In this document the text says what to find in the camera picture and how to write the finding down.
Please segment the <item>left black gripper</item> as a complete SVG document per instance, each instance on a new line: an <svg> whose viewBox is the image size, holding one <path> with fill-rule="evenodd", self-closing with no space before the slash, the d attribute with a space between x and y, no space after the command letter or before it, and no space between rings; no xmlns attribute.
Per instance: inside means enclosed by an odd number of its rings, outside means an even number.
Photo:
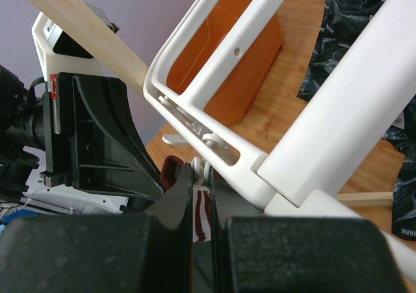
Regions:
<svg viewBox="0 0 416 293"><path fill-rule="evenodd" d="M113 196L162 196L160 171L139 137L121 80L52 75L43 113L46 186Z"/></svg>

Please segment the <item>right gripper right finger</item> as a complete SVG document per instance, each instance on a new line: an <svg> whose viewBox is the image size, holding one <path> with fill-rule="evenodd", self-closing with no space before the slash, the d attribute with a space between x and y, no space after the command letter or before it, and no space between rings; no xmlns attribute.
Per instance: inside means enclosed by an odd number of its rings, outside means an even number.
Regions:
<svg viewBox="0 0 416 293"><path fill-rule="evenodd" d="M265 216L208 178L216 292L405 292L381 232L357 218Z"/></svg>

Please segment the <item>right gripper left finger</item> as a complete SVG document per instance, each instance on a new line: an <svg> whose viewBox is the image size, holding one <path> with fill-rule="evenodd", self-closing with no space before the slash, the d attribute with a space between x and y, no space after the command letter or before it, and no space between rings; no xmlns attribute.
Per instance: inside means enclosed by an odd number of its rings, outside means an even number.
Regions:
<svg viewBox="0 0 416 293"><path fill-rule="evenodd" d="M1 235L1 291L190 292L192 177L185 164L140 213L14 220Z"/></svg>

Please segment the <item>grey maroon striped sock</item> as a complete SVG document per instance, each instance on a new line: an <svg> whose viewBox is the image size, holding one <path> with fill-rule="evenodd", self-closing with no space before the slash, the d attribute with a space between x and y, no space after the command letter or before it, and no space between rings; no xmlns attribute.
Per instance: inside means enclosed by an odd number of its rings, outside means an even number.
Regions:
<svg viewBox="0 0 416 293"><path fill-rule="evenodd" d="M184 162L173 155L165 158L160 180L165 190L171 189L179 178ZM211 204L208 189L193 189L193 241L208 242L211 240Z"/></svg>

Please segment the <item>white clip hanger frame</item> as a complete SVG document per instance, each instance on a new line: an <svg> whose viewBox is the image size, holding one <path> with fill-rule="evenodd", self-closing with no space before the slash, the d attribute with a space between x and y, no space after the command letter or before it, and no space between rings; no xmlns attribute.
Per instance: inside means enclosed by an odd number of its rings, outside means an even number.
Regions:
<svg viewBox="0 0 416 293"><path fill-rule="evenodd" d="M271 216L357 218L356 212L335 199L347 180L333 192L323 187L305 189L305 201L294 202L295 182L307 178L298 159L289 154L284 136L307 103L283 89L263 90L255 106L259 115L252 127L264 128L273 119L283 133L275 146L262 150L245 132L235 133L205 111L208 101L240 62L284 0L252 0L236 24L191 80L177 94L167 85L168 74L182 50L219 0L195 0L155 56L144 80L144 97L242 197Z"/></svg>

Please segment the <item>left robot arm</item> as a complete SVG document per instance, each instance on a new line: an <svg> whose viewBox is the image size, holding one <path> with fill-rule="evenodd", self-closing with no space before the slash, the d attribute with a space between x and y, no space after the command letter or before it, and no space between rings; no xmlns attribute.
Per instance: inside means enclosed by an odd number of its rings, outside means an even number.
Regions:
<svg viewBox="0 0 416 293"><path fill-rule="evenodd" d="M142 211L164 194L119 79L1 69L1 200L50 214Z"/></svg>

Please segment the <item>wooden drying rack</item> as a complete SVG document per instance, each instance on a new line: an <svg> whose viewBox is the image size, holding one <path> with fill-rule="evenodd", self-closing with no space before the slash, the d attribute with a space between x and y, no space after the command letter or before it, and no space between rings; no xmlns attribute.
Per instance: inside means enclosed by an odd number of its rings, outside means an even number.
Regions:
<svg viewBox="0 0 416 293"><path fill-rule="evenodd" d="M28 1L110 69L128 87L140 95L143 94L148 67L83 0Z"/></svg>

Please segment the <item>dark patterned shorts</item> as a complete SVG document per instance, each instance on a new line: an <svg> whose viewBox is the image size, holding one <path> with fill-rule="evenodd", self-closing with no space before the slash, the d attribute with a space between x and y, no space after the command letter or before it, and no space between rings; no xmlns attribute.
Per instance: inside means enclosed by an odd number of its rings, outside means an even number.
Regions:
<svg viewBox="0 0 416 293"><path fill-rule="evenodd" d="M294 202L333 192L385 138L404 154L391 230L415 240L415 0L326 0L298 97L307 107L283 139L307 172Z"/></svg>

